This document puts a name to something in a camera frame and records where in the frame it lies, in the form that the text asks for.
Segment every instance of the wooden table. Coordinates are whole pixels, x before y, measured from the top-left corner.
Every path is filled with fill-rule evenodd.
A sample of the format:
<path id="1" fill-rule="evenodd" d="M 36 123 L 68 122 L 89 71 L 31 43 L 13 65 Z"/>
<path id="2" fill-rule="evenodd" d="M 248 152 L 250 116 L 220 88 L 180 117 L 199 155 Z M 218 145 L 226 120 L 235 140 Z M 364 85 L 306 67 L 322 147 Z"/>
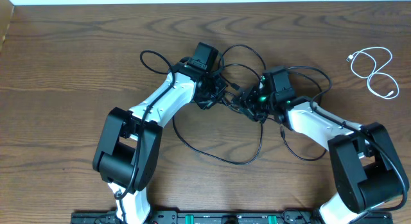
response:
<path id="1" fill-rule="evenodd" d="M 176 62 L 192 55 L 200 41 L 220 51 L 247 44 L 270 67 L 323 69 L 334 82 L 323 107 L 351 121 L 384 124 L 410 176 L 410 24 L 406 2 L 18 6 L 0 57 L 1 223 L 68 223 L 74 211 L 113 208 L 110 189 L 91 166 L 107 114 L 140 103 L 164 81 L 141 65 L 142 50 Z M 370 46 L 393 52 L 385 71 L 401 87 L 398 98 L 373 96 L 349 70 L 347 56 Z M 388 58 L 372 53 L 379 63 Z M 164 69 L 159 59 L 146 59 Z M 262 72 L 245 49 L 234 49 L 226 61 Z M 365 58 L 356 64 L 361 74 L 371 67 Z M 237 67 L 225 75 L 241 86 L 256 82 Z M 320 75 L 312 77 L 327 85 Z M 299 94 L 316 93 L 307 80 L 293 82 Z M 378 76 L 373 85 L 381 93 L 394 87 Z M 221 105 L 206 111 L 187 105 L 176 119 L 181 134 L 209 153 L 247 160 L 258 147 L 259 125 Z M 272 211 L 328 201 L 336 191 L 329 155 L 300 161 L 284 147 L 278 124 L 267 122 L 264 133 L 259 159 L 232 166 L 189 150 L 168 124 L 148 187 L 150 203 L 181 210 Z M 305 136 L 286 134 L 302 156 L 321 153 Z M 410 222 L 411 205 L 394 219 Z"/>

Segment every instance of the white cable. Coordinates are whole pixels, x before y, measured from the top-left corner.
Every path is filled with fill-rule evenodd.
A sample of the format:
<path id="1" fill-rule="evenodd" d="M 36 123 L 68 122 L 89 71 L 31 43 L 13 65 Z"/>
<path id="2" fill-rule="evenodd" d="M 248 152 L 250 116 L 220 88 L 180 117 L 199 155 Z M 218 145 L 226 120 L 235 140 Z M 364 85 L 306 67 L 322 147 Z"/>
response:
<path id="1" fill-rule="evenodd" d="M 390 59 L 389 59 L 385 64 L 383 64 L 379 69 L 376 70 L 376 68 L 377 68 L 377 61 L 375 61 L 374 57 L 372 57 L 370 54 L 364 52 L 364 51 L 367 51 L 367 50 L 370 50 L 370 49 L 383 49 L 383 50 L 387 51 L 387 52 L 390 54 Z M 353 67 L 353 66 L 354 66 L 354 61 L 355 61 L 355 59 L 357 58 L 357 56 L 358 56 L 359 54 L 364 54 L 364 55 L 368 56 L 369 58 L 371 58 L 372 61 L 374 61 L 374 69 L 372 70 L 372 72 L 371 72 L 370 75 L 368 75 L 368 76 L 360 76 L 359 74 L 357 74 L 357 73 L 354 71 L 354 67 Z M 348 58 L 347 58 L 347 61 L 348 61 L 348 62 L 351 61 L 351 71 L 352 71 L 356 76 L 358 76 L 359 78 L 367 79 L 367 87 L 368 87 L 368 90 L 369 90 L 370 92 L 372 92 L 374 95 L 379 96 L 379 97 L 381 97 L 381 98 L 383 98 L 383 99 L 394 99 L 394 98 L 396 98 L 396 97 L 398 96 L 398 94 L 399 94 L 399 87 L 398 87 L 397 81 L 396 81 L 392 76 L 390 76 L 390 75 L 387 74 L 387 73 L 380 73 L 380 70 L 383 69 L 383 67 L 385 67 L 391 60 L 392 60 L 392 53 L 390 52 L 390 50 L 388 50 L 388 49 L 385 48 L 385 47 L 368 47 L 368 48 L 364 48 L 364 49 L 361 50 L 361 51 L 356 51 L 356 52 L 354 52 L 352 55 L 349 55 Z M 394 96 L 391 96 L 391 95 L 393 95 L 393 93 L 394 93 L 393 90 L 390 91 L 386 96 L 382 96 L 381 94 L 378 94 L 377 92 L 375 92 L 375 91 L 371 88 L 370 82 L 371 82 L 372 77 L 373 77 L 374 75 L 376 75 L 376 74 L 382 74 L 382 75 L 384 75 L 384 76 L 388 76 L 388 77 L 396 84 L 397 94 L 395 94 Z"/>

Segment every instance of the wood grain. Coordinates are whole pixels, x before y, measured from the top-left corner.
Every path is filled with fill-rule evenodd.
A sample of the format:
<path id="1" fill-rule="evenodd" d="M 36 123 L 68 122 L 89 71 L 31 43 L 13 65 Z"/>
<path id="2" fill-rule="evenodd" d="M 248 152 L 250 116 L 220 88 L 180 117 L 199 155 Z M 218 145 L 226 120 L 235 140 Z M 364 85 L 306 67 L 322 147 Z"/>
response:
<path id="1" fill-rule="evenodd" d="M 411 3 L 258 3 L 100 6 L 19 6 L 0 57 L 0 218 L 2 223 L 67 223 L 73 211 L 108 210 L 112 193 L 91 167 L 101 128 L 113 107 L 128 109 L 164 77 L 139 62 L 144 49 L 170 61 L 192 55 L 198 42 L 220 50 L 256 49 L 268 66 L 312 65 L 334 82 L 323 107 L 346 119 L 384 124 L 411 172 Z M 384 46 L 394 54 L 386 71 L 401 88 L 385 101 L 366 89 L 345 62 L 353 51 Z M 378 61 L 387 59 L 376 52 Z M 164 64 L 147 56 L 158 69 Z M 234 49 L 227 63 L 262 72 L 259 60 Z M 356 67 L 365 74 L 371 62 Z M 225 75 L 255 83 L 240 68 Z M 326 81 L 312 74 L 321 85 Z M 301 94 L 315 93 L 294 78 Z M 373 85 L 387 93 L 386 78 Z M 187 105 L 176 116 L 181 134 L 201 150 L 247 160 L 258 147 L 259 125 L 217 105 Z M 230 166 L 187 149 L 166 126 L 159 163 L 149 185 L 151 204 L 181 210 L 271 211 L 314 208 L 335 193 L 329 155 L 301 162 L 283 146 L 279 126 L 264 125 L 263 150 L 249 166 Z M 321 148 L 287 132 L 297 153 Z M 411 206 L 394 213 L 411 221 Z"/>

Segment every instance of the white usb cable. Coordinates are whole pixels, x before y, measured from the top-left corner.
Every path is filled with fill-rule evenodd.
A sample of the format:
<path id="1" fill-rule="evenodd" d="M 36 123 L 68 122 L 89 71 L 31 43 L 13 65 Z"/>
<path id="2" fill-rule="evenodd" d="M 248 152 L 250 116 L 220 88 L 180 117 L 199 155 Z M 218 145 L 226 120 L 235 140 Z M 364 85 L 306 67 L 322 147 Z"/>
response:
<path id="1" fill-rule="evenodd" d="M 390 54 L 390 59 L 389 59 L 385 64 L 383 64 L 379 69 L 376 70 L 376 68 L 377 68 L 377 61 L 375 61 L 374 57 L 372 57 L 370 54 L 364 52 L 364 51 L 367 51 L 367 50 L 370 50 L 370 49 L 383 49 L 383 50 L 387 51 L 387 52 Z M 365 54 L 365 55 L 367 55 L 369 58 L 371 58 L 372 61 L 374 61 L 374 69 L 372 70 L 372 72 L 371 72 L 370 75 L 368 75 L 368 76 L 360 76 L 359 74 L 357 74 L 357 73 L 354 71 L 354 67 L 353 67 L 353 66 L 354 66 L 354 61 L 355 61 L 355 59 L 357 58 L 357 56 L 358 56 L 359 54 Z M 349 55 L 348 58 L 347 58 L 347 61 L 348 61 L 348 62 L 351 61 L 351 71 L 352 71 L 356 76 L 358 76 L 358 77 L 360 77 L 360 78 L 362 78 L 362 79 L 367 79 L 367 87 L 368 87 L 368 90 L 370 90 L 370 92 L 372 92 L 374 95 L 379 96 L 379 97 L 381 97 L 381 98 L 383 98 L 383 99 L 394 99 L 394 98 L 396 98 L 396 97 L 398 96 L 398 94 L 399 94 L 399 87 L 398 87 L 397 81 L 396 81 L 392 76 L 390 76 L 390 75 L 387 74 L 387 73 L 380 73 L 380 70 L 383 69 L 383 67 L 385 67 L 391 60 L 392 60 L 392 53 L 390 52 L 390 50 L 388 50 L 388 49 L 385 48 L 385 47 L 368 47 L 368 48 L 364 48 L 364 49 L 361 50 L 361 51 L 356 51 L 356 52 L 354 52 L 352 55 Z M 372 79 L 372 77 L 373 77 L 375 74 L 382 74 L 382 75 L 384 75 L 384 76 L 388 76 L 388 77 L 396 84 L 397 94 L 395 94 L 394 96 L 392 96 L 393 93 L 394 93 L 393 90 L 390 91 L 386 96 L 382 96 L 381 94 L 378 94 L 377 92 L 375 92 L 375 91 L 371 88 L 371 86 L 370 86 L 371 79 Z"/>

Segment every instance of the robotic arm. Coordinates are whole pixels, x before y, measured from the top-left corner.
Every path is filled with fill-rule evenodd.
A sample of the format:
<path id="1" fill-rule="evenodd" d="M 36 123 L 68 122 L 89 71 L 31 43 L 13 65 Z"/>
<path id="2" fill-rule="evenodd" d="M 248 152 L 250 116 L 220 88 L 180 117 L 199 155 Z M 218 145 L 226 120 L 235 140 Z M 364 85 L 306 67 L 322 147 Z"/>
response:
<path id="1" fill-rule="evenodd" d="M 172 66 L 166 81 L 145 101 L 129 111 L 114 108 L 107 116 L 93 169 L 100 172 L 114 194 L 124 193 L 133 169 L 138 169 L 131 190 L 117 201 L 120 220 L 142 224 L 150 213 L 146 186 L 157 165 L 162 128 L 167 122 L 191 101 L 209 109 L 224 97 L 227 84 L 220 71 L 211 71 L 217 56 L 215 48 L 199 43 L 193 57 Z M 172 89 L 158 99 L 173 83 L 173 75 Z M 147 106 L 156 99 L 143 119 Z M 319 210 L 324 223 L 349 223 L 408 191 L 408 178 L 386 129 L 378 123 L 363 126 L 346 121 L 310 98 L 297 97 L 283 66 L 265 71 L 259 86 L 241 91 L 231 103 L 253 121 L 264 123 L 273 115 L 279 124 L 307 135 L 329 151 L 338 193 Z M 142 136 L 137 134 L 140 128 Z M 139 154 L 121 138 L 141 138 Z M 362 157 L 375 157 L 375 162 L 362 166 Z"/>

